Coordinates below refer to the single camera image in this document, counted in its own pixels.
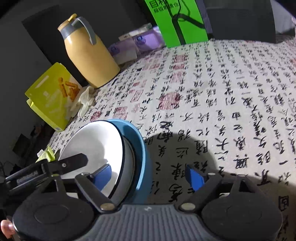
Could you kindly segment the person's left hand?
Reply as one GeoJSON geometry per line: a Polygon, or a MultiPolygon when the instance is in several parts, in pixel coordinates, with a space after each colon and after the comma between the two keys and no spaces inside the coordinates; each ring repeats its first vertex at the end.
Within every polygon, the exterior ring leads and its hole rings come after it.
{"type": "Polygon", "coordinates": [[[7,239],[12,238],[16,233],[13,223],[9,220],[1,221],[1,231],[7,239]]]}

